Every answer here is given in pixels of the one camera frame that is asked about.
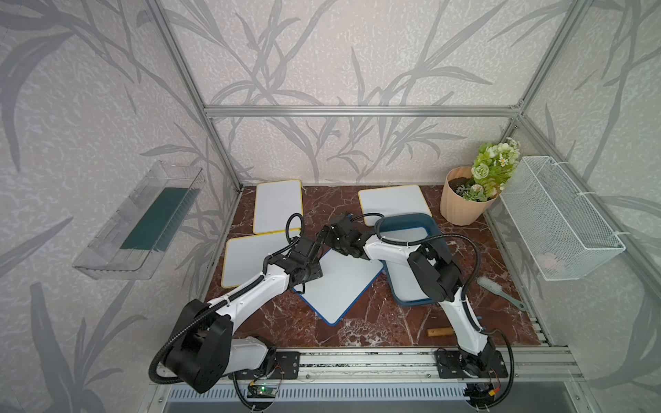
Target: flower pot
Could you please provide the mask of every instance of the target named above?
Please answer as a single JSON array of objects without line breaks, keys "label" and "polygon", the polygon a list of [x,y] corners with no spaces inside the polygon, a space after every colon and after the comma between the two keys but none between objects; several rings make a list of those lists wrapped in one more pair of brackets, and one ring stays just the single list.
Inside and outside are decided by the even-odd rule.
[{"label": "flower pot", "polygon": [[463,199],[457,195],[448,182],[456,178],[471,178],[471,167],[459,167],[451,170],[446,176],[446,183],[441,194],[441,215],[454,225],[468,225],[474,222],[486,211],[496,198],[487,202],[476,202]]}]

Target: cleaning brush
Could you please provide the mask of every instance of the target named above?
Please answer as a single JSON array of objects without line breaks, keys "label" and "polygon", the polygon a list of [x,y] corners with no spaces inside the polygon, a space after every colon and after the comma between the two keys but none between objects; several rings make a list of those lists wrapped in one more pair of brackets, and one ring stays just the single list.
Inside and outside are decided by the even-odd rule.
[{"label": "cleaning brush", "polygon": [[500,284],[497,282],[488,279],[487,277],[479,277],[477,279],[477,283],[484,288],[487,291],[491,291],[492,293],[499,295],[503,297],[505,300],[511,302],[514,304],[519,310],[521,311],[528,311],[528,307],[522,303],[521,301],[517,300],[516,298],[513,298],[511,295],[507,294],[505,291],[502,290],[502,287]]}]

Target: metal vent grille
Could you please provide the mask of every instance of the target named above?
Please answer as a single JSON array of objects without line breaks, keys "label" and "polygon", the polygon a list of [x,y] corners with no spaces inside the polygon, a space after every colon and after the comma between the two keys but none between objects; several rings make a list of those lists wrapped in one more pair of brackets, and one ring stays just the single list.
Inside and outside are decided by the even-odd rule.
[{"label": "metal vent grille", "polygon": [[[383,401],[383,400],[467,400],[463,383],[356,383],[301,384],[285,383],[277,399],[288,402]],[[234,402],[238,401],[231,384],[215,385],[198,394],[187,385],[175,385],[169,402]]]}]

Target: wooden stick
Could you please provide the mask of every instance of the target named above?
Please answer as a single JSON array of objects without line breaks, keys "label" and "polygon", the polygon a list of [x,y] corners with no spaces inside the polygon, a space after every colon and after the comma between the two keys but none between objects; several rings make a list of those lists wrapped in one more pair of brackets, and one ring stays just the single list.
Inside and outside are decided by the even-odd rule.
[{"label": "wooden stick", "polygon": [[451,336],[454,334],[452,327],[427,328],[427,337]]}]

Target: black cable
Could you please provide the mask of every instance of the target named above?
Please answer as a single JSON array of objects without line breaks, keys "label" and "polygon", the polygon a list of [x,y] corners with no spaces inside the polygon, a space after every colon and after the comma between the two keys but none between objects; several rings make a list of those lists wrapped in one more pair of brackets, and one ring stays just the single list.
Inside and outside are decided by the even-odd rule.
[{"label": "black cable", "polygon": [[292,239],[289,237],[289,225],[290,225],[290,223],[292,223],[292,219],[294,219],[295,217],[298,217],[298,219],[301,221],[301,231],[298,234],[299,238],[302,237],[303,233],[305,232],[305,221],[303,220],[303,216],[298,212],[295,212],[295,213],[291,214],[289,219],[287,219],[287,225],[285,225],[285,237],[287,238],[287,243],[288,244],[292,244]]},{"label": "black cable", "polygon": [[503,331],[497,328],[485,332],[485,334],[488,336],[492,336],[496,333],[499,333],[501,335],[502,339],[505,340],[505,346],[507,346],[507,354],[510,356],[510,376],[507,378],[507,385],[505,386],[505,390],[502,391],[500,397],[494,400],[493,403],[486,404],[485,408],[477,407],[480,410],[486,410],[502,402],[507,397],[507,395],[510,394],[510,390],[512,390],[512,385],[514,384],[514,352],[512,351],[512,345],[510,344],[510,341],[507,339],[505,333],[503,333]]},{"label": "black cable", "polygon": [[351,222],[354,222],[355,220],[357,220],[357,219],[361,219],[361,218],[364,218],[364,217],[380,217],[380,218],[384,218],[385,216],[384,216],[382,213],[378,213],[378,212],[367,212],[367,213],[364,213],[363,215],[359,215],[359,216],[357,216],[357,217],[353,217],[353,218],[351,218]]},{"label": "black cable", "polygon": [[269,403],[268,406],[265,407],[258,407],[256,404],[250,404],[250,402],[243,396],[243,393],[241,392],[241,389],[239,388],[239,382],[237,380],[237,374],[232,373],[232,381],[234,382],[234,390],[237,392],[237,396],[239,397],[239,400],[241,401],[241,404],[243,406],[246,406],[247,408],[250,409],[251,412],[262,412],[266,410],[267,408],[271,407],[271,404],[273,402]]},{"label": "black cable", "polygon": [[507,336],[503,331],[499,329],[494,329],[491,331],[485,331],[484,328],[481,328],[477,323],[475,322],[473,315],[470,312],[470,309],[468,308],[468,300],[466,300],[466,292],[468,291],[468,288],[470,285],[475,281],[477,278],[477,275],[480,270],[480,264],[481,264],[481,258],[480,258],[480,250],[475,244],[475,241],[470,239],[469,237],[466,237],[465,235],[462,234],[455,234],[455,233],[446,233],[446,234],[439,234],[439,235],[430,235],[428,237],[425,237],[423,239],[419,239],[417,241],[398,241],[394,239],[387,239],[383,238],[381,236],[381,224],[383,223],[383,220],[380,219],[375,227],[374,230],[376,232],[376,236],[379,238],[379,240],[385,242],[386,244],[392,244],[392,245],[399,245],[399,246],[411,246],[411,245],[420,245],[422,243],[426,243],[428,241],[438,239],[438,238],[446,238],[446,237],[455,237],[455,238],[460,238],[463,239],[464,241],[467,241],[471,247],[473,247],[473,250],[475,251],[475,267],[473,267],[473,272],[471,273],[471,276],[468,278],[466,283],[463,285],[463,288],[461,289],[461,306],[463,307],[464,312],[466,313],[466,317],[468,317],[469,322],[471,323],[471,326],[475,329],[475,331],[480,332],[482,334],[485,334],[487,336],[492,336],[496,333],[499,333],[502,337],[503,340],[505,340],[505,345],[507,346],[507,353],[510,356],[510,376],[507,381],[507,386],[505,387],[505,390],[503,390],[502,394],[500,397],[498,397],[497,400],[494,400],[493,403],[491,404],[486,404],[485,408],[490,408],[492,406],[496,406],[500,402],[502,402],[505,397],[510,393],[510,390],[512,389],[512,385],[514,384],[514,353],[512,351],[512,346],[510,345],[510,341],[507,339]]},{"label": "black cable", "polygon": [[475,331],[477,332],[482,332],[482,328],[477,325],[475,322],[469,308],[468,308],[468,302],[466,300],[466,291],[468,291],[468,288],[471,286],[473,281],[477,278],[479,272],[480,272],[480,264],[481,264],[481,257],[480,257],[480,250],[475,244],[475,241],[470,239],[469,237],[466,237],[465,235],[462,234],[455,234],[455,233],[446,233],[446,234],[437,234],[437,235],[429,235],[427,237],[424,237],[423,239],[418,239],[417,241],[398,241],[394,239],[387,239],[383,238],[381,235],[381,224],[383,223],[383,220],[380,219],[375,227],[374,231],[376,232],[376,236],[379,238],[379,240],[385,242],[386,244],[392,244],[392,245],[399,245],[399,246],[412,246],[412,245],[420,245],[423,243],[427,243],[431,240],[438,239],[438,238],[460,238],[463,239],[464,241],[467,241],[471,247],[473,247],[473,250],[475,251],[475,266],[473,267],[473,272],[471,273],[471,276],[468,277],[468,280],[464,284],[463,288],[461,289],[461,306],[463,307],[464,312],[466,313],[466,316],[468,317],[468,321],[471,323],[471,326]]},{"label": "black cable", "polygon": [[278,254],[281,254],[281,253],[287,251],[289,248],[296,245],[296,243],[299,241],[299,239],[301,239],[301,237],[295,237],[292,240],[289,237],[289,226],[290,226],[290,223],[292,222],[292,219],[294,219],[294,217],[299,217],[299,219],[301,220],[301,231],[300,231],[299,234],[303,235],[303,232],[305,232],[305,222],[303,220],[303,216],[298,212],[293,213],[289,217],[289,219],[287,220],[287,224],[285,226],[285,236],[287,237],[288,245],[285,246],[284,248],[281,248],[281,249],[277,250],[273,254],[268,255],[264,259],[264,264],[262,266],[262,275],[260,275],[257,279],[255,279],[252,283],[246,285],[244,288],[240,289],[239,291],[237,291],[235,293],[232,293],[228,297],[229,301],[223,300],[223,301],[220,301],[219,303],[216,303],[215,305],[209,307],[202,314],[195,317],[195,319],[193,319],[193,321],[191,321],[190,324],[188,324],[187,326],[185,326],[184,328],[182,328],[181,330],[179,330],[178,332],[173,334],[172,337],[170,337],[170,339],[165,344],[163,344],[163,347],[161,347],[161,349],[156,353],[154,358],[151,360],[151,363],[149,364],[148,374],[149,374],[149,379],[151,381],[153,381],[154,383],[156,383],[158,385],[172,385],[172,384],[175,384],[175,383],[181,383],[183,381],[179,377],[164,377],[164,376],[161,376],[160,374],[158,374],[157,368],[158,368],[158,365],[161,362],[161,360],[163,360],[165,355],[167,355],[168,352],[170,352],[170,350],[174,346],[175,342],[177,340],[179,340],[182,336],[184,336],[184,334],[186,334],[187,332],[191,331],[193,328],[195,328],[195,327],[199,326],[200,324],[202,324],[202,322],[204,322],[216,310],[218,310],[219,308],[221,308],[221,307],[231,303],[232,301],[236,300],[237,298],[239,298],[240,296],[242,296],[243,294],[247,293],[252,288],[257,286],[257,284],[262,282],[262,280],[264,279],[264,275],[266,274],[266,267],[268,266],[269,258],[273,257],[274,255],[278,255]]},{"label": "black cable", "polygon": [[197,317],[193,319],[187,326],[176,332],[175,334],[170,337],[169,340],[165,344],[163,344],[163,347],[156,353],[153,359],[151,359],[151,363],[149,364],[149,379],[153,381],[154,383],[158,385],[173,385],[175,383],[181,383],[183,380],[180,379],[179,377],[164,377],[161,376],[158,371],[158,365],[161,362],[161,360],[165,357],[166,354],[170,352],[172,347],[174,347],[175,342],[182,338],[186,333],[191,331],[194,327],[199,326],[202,324],[203,321],[205,321],[211,314],[213,314],[216,310],[219,308],[231,303],[232,301],[236,300],[246,292],[250,291],[252,288],[254,288],[257,284],[262,282],[264,279],[263,275],[260,275],[255,279],[253,282],[250,284],[246,285],[244,288],[240,289],[236,293],[231,294],[227,300],[220,301],[219,303],[216,303],[215,305],[212,305],[208,309],[204,310],[204,312]]}]

